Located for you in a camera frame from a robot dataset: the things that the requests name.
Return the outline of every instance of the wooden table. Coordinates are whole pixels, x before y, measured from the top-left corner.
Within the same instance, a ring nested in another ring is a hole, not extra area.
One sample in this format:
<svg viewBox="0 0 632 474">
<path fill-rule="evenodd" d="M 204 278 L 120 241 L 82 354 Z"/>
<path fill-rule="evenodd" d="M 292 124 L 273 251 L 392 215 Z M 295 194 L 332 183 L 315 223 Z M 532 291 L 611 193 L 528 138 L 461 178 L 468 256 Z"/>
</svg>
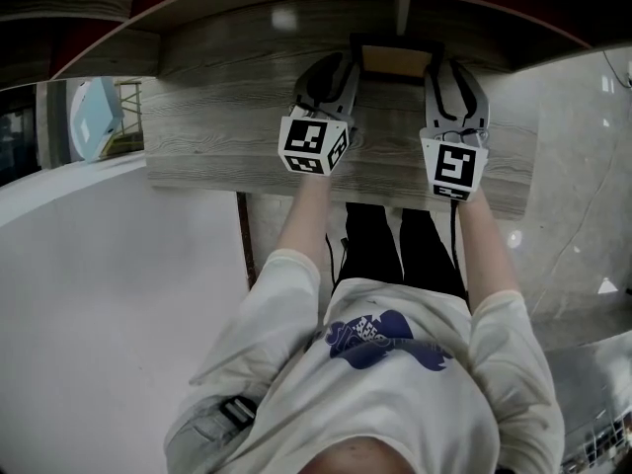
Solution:
<svg viewBox="0 0 632 474">
<path fill-rule="evenodd" d="M 300 0 L 300 27 L 276 30 L 274 6 L 195 22 L 163 43 L 160 79 L 143 83 L 143 127 L 150 182 L 291 195 L 300 176 L 277 156 L 280 119 L 298 76 L 327 53 L 348 48 L 349 31 L 391 25 L 381 0 Z M 215 40 L 223 31 L 221 40 Z M 458 57 L 450 50 L 448 54 Z M 459 57 L 490 98 L 490 161 L 483 186 L 499 217 L 525 210 L 537 141 L 533 76 L 500 74 Z M 441 70 L 446 108 L 464 114 L 449 68 Z M 334 174 L 334 198 L 432 210 L 419 130 L 424 88 L 361 81 L 353 144 Z"/>
</svg>

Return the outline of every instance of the gray bag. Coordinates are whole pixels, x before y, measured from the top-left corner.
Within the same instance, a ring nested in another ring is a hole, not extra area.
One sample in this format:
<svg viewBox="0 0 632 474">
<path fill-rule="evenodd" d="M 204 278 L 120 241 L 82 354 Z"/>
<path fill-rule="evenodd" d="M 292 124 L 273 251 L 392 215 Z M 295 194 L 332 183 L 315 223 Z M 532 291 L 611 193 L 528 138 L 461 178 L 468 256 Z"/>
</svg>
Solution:
<svg viewBox="0 0 632 474">
<path fill-rule="evenodd" d="M 220 468 L 252 428 L 261 397 L 207 397 L 190 408 L 165 441 L 169 474 L 208 474 Z"/>
</svg>

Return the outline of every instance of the blue graphic print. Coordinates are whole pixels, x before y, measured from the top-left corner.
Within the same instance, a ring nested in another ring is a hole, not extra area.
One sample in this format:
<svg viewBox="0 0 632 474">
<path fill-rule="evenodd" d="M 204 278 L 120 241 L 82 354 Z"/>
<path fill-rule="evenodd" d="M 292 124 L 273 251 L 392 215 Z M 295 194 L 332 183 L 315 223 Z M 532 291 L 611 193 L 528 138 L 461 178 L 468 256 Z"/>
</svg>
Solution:
<svg viewBox="0 0 632 474">
<path fill-rule="evenodd" d="M 413 339 L 406 318 L 393 310 L 360 316 L 348 323 L 332 323 L 325 342 L 331 346 L 331 358 L 344 358 L 357 369 L 374 366 L 394 350 L 412 355 L 422 366 L 434 372 L 444 370 L 445 361 L 452 359 L 452 355 L 441 346 Z"/>
</svg>

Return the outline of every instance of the person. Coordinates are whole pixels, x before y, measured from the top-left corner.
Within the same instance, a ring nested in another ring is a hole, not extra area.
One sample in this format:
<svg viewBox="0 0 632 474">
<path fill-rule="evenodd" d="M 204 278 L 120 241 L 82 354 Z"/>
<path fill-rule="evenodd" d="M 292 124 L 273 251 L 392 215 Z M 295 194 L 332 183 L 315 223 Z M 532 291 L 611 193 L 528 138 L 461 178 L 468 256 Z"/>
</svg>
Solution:
<svg viewBox="0 0 632 474">
<path fill-rule="evenodd" d="M 461 202 L 469 309 L 430 215 L 347 205 L 348 257 L 318 322 L 330 180 L 305 176 L 250 294 L 166 438 L 170 473 L 557 472 L 564 425 L 511 259 L 479 190 Z"/>
</svg>

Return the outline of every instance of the black and white fiducial marker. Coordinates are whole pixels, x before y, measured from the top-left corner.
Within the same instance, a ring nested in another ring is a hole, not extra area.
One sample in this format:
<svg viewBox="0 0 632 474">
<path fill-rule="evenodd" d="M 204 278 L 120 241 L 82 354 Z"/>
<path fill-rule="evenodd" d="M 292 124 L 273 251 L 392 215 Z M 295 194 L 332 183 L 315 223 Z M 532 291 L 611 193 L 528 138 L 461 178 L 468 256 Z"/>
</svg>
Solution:
<svg viewBox="0 0 632 474">
<path fill-rule="evenodd" d="M 454 60 L 450 66 L 467 115 L 457 118 L 445 111 L 436 71 L 427 70 L 426 127 L 420 138 L 431 192 L 464 201 L 478 190 L 487 164 L 490 105 L 470 72 Z"/>
<path fill-rule="evenodd" d="M 296 81 L 294 105 L 281 119 L 278 138 L 278 155 L 287 170 L 329 176 L 349 148 L 359 67 L 348 63 L 334 86 L 342 63 L 341 53 L 330 54 Z"/>
</svg>

